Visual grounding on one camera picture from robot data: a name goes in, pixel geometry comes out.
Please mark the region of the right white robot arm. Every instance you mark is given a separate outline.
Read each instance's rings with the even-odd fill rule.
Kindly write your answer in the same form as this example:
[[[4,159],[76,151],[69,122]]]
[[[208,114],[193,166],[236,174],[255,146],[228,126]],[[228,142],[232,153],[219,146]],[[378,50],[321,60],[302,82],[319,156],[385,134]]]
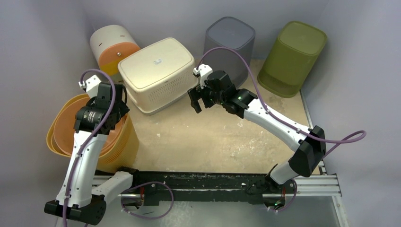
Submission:
[[[222,70],[213,71],[209,66],[201,65],[193,69],[199,85],[188,90],[191,106],[201,112],[198,102],[201,99],[205,108],[222,106],[229,114],[253,122],[283,141],[293,152],[286,162],[274,166],[265,177],[266,188],[278,192],[284,183],[297,177],[309,177],[326,154],[326,145],[312,139],[323,139],[324,130],[318,126],[313,129],[301,125],[273,109],[265,110],[261,99],[242,88],[237,89],[230,77]]]

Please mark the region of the grey plastic basket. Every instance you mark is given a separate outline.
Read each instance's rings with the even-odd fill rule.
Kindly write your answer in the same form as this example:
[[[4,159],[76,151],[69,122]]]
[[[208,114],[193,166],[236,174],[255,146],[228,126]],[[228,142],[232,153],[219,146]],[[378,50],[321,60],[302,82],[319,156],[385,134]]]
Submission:
[[[240,54],[249,65],[255,35],[255,30],[247,23],[235,17],[223,17],[206,30],[204,52],[216,47],[226,47]],[[248,78],[248,70],[242,59],[231,51],[219,49],[207,54],[202,63],[209,65],[214,71],[225,71],[239,88]]]

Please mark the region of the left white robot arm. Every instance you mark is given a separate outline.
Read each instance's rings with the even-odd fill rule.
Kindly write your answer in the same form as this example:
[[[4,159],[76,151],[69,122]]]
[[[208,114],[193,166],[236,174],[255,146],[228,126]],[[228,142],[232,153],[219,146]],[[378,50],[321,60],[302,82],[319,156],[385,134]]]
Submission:
[[[123,191],[136,193],[141,180],[122,167],[106,182],[93,188],[97,162],[110,131],[129,112],[124,85],[101,82],[75,115],[74,143],[67,174],[55,200],[46,202],[44,212],[86,225],[98,225],[107,205]]]

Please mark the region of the orange plastic basin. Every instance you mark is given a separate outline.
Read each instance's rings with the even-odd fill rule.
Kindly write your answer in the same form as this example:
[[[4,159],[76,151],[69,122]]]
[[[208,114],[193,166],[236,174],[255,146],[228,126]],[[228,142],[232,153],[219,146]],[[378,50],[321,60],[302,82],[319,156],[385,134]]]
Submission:
[[[51,134],[51,142],[55,143],[53,147],[55,148],[56,152],[62,156],[70,157],[72,154],[75,133],[75,115],[77,111],[85,106],[88,101],[89,96],[86,94],[81,94],[70,99],[61,109],[55,119],[53,133]],[[122,119],[115,126],[115,129],[110,131],[101,150],[100,157],[103,157],[110,152],[112,146],[115,145],[117,140],[120,138],[122,130],[128,121],[128,115],[122,117]]]

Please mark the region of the white plastic basket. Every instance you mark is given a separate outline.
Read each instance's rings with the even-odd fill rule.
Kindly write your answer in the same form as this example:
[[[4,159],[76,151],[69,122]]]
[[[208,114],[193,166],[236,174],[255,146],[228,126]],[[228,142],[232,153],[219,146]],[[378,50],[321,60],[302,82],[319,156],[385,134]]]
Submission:
[[[129,98],[148,115],[166,108],[198,84],[192,74],[194,67],[193,55],[172,37],[135,52],[117,65]]]

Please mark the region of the green plastic basket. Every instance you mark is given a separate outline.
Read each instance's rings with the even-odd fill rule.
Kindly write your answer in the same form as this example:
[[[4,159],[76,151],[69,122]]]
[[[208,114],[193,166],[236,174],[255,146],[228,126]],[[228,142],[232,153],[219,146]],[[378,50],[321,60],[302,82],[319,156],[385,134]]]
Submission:
[[[327,42],[324,31],[301,21],[290,21],[279,32],[257,80],[283,98],[301,89]]]

